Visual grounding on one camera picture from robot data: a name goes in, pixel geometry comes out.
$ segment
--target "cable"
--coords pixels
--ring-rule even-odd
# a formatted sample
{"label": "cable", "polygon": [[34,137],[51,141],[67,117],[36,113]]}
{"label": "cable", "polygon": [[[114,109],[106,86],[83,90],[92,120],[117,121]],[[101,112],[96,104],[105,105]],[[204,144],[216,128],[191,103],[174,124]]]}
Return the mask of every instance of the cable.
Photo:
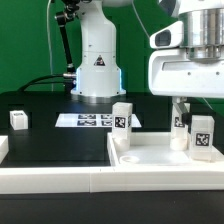
{"label": "cable", "polygon": [[27,87],[29,87],[30,85],[33,85],[39,81],[42,80],[46,80],[46,79],[54,79],[54,78],[63,78],[63,75],[48,75],[48,76],[43,76],[43,77],[39,77],[36,79],[33,79],[32,81],[28,82],[27,84],[23,85],[22,87],[20,87],[17,91],[24,91]]}
{"label": "cable", "polygon": [[30,83],[29,85],[27,85],[26,87],[24,86],[23,91],[28,88],[29,86],[33,86],[33,85],[43,85],[43,84],[65,84],[65,82],[59,82],[59,81],[54,81],[54,82],[36,82],[36,83]]}
{"label": "cable", "polygon": [[202,98],[204,101],[205,101],[205,103],[207,104],[207,106],[211,109],[211,110],[214,110],[213,108],[212,108],[212,106],[209,104],[209,102],[205,99],[205,98]]}
{"label": "cable", "polygon": [[139,17],[139,14],[138,14],[138,12],[137,12],[137,10],[136,10],[134,1],[135,1],[135,0],[132,0],[132,7],[133,7],[133,10],[134,10],[134,13],[135,13],[135,15],[136,15],[136,17],[137,17],[137,19],[138,19],[138,21],[139,21],[139,23],[140,23],[140,25],[141,25],[143,31],[145,32],[146,36],[147,36],[148,38],[150,38],[150,35],[148,34],[148,32],[147,32],[147,30],[146,30],[146,28],[145,28],[145,26],[144,26],[144,24],[143,24],[141,18]]}
{"label": "cable", "polygon": [[49,48],[49,58],[50,58],[50,72],[53,75],[53,57],[52,57],[52,44],[51,44],[51,29],[50,29],[50,5],[51,1],[49,0],[47,4],[47,39],[48,39],[48,48]]}

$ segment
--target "white plastic platform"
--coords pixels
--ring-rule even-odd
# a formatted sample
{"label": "white plastic platform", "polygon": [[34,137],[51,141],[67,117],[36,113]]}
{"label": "white plastic platform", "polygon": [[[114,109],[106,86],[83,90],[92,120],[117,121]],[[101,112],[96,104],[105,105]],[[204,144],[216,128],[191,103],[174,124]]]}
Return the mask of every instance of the white plastic platform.
{"label": "white plastic platform", "polygon": [[8,137],[0,136],[0,163],[3,161],[9,151]]}
{"label": "white plastic platform", "polygon": [[[0,194],[223,190],[224,156],[214,148],[216,161],[192,161],[187,151],[170,152],[169,135],[133,133],[131,150],[118,155],[109,133],[111,167],[2,168]],[[120,164],[123,153],[137,163]]]}

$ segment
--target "black cable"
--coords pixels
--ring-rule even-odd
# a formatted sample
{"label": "black cable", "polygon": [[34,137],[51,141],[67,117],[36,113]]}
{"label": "black cable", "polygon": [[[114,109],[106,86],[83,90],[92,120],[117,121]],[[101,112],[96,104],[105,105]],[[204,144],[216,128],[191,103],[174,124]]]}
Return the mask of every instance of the black cable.
{"label": "black cable", "polygon": [[54,82],[35,82],[35,83],[30,83],[29,85],[26,85],[26,87],[23,88],[23,90],[20,91],[24,91],[25,89],[27,89],[29,86],[33,86],[33,85],[44,85],[44,84],[65,84],[66,82],[59,82],[59,81],[54,81]]}
{"label": "black cable", "polygon": [[42,81],[42,80],[46,80],[46,79],[54,79],[54,78],[63,78],[63,75],[58,74],[58,75],[47,75],[47,76],[42,76],[36,79],[31,80],[30,82],[28,82],[27,84],[21,86],[17,91],[24,91],[27,87],[29,87],[30,85],[33,85],[34,83],[37,83],[38,81]]}

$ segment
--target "warning label sticker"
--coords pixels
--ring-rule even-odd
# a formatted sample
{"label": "warning label sticker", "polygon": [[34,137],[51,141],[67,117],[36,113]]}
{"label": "warning label sticker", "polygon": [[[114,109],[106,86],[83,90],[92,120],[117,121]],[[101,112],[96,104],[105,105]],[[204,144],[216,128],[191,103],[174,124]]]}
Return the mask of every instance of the warning label sticker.
{"label": "warning label sticker", "polygon": [[96,62],[94,63],[95,66],[105,66],[105,63],[103,61],[103,58],[101,55],[97,58]]}

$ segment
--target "white tray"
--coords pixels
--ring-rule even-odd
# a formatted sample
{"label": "white tray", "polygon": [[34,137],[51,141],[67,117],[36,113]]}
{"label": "white tray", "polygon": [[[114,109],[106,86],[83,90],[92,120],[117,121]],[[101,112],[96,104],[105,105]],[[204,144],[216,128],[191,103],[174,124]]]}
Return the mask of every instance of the white tray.
{"label": "white tray", "polygon": [[118,151],[112,133],[108,134],[108,153],[112,166],[217,166],[223,165],[224,155],[215,147],[212,149],[212,161],[197,161],[189,157],[189,150],[170,149],[170,133],[132,133],[130,149]]}

